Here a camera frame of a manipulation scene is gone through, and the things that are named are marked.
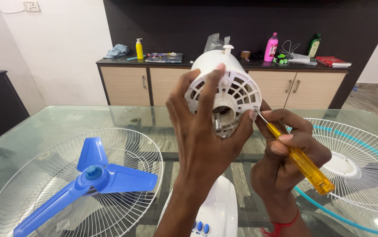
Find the blue fan blade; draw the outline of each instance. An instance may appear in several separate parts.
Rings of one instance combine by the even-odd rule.
[[[84,141],[81,156],[79,157],[76,169],[83,171],[91,165],[108,165],[108,160],[100,137],[88,137]]]
[[[13,229],[14,237],[26,237],[34,230],[44,224],[47,220],[52,218],[55,214],[67,207],[70,203],[85,194],[90,187],[75,187],[75,181],[70,182],[67,186],[61,189],[49,200],[44,202],[41,207],[37,208],[31,215],[25,218],[19,225]]]
[[[107,186],[98,192],[118,193],[118,192],[135,192],[151,191],[154,189],[158,176],[141,170],[124,167],[117,164],[109,164],[106,169],[110,173],[110,180]]]

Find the blue hub cap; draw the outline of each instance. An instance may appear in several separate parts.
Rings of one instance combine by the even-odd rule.
[[[102,169],[98,166],[91,165],[88,167],[85,173],[85,178],[87,180],[93,180],[98,178],[102,174]]]

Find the pink bottle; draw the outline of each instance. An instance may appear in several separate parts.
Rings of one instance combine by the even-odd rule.
[[[272,38],[268,40],[266,45],[265,55],[263,60],[266,62],[272,62],[276,52],[276,46],[278,45],[278,39],[276,38],[276,32],[272,35]]]

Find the glass tabletop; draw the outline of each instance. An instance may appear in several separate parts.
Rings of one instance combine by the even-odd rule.
[[[304,118],[344,123],[378,136],[378,116],[364,110],[291,110]],[[126,236],[152,236],[176,179],[180,164],[177,141],[165,107],[69,106],[46,107],[0,137],[0,191],[10,178],[31,159],[50,147],[77,135],[107,128],[127,128],[141,132],[158,145],[163,156],[164,175],[160,192],[143,218]],[[260,236],[259,227],[270,228],[265,208],[250,186],[250,169],[262,158],[265,140],[255,127],[253,135],[236,160],[224,172],[236,189],[239,211],[238,236]],[[352,227],[323,212],[293,191],[301,214],[316,236],[375,236]],[[354,215],[333,203],[340,215],[356,222],[366,218]]]

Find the green toy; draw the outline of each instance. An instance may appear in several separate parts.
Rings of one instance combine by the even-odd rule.
[[[280,65],[288,64],[288,60],[283,54],[276,55],[272,61]]]

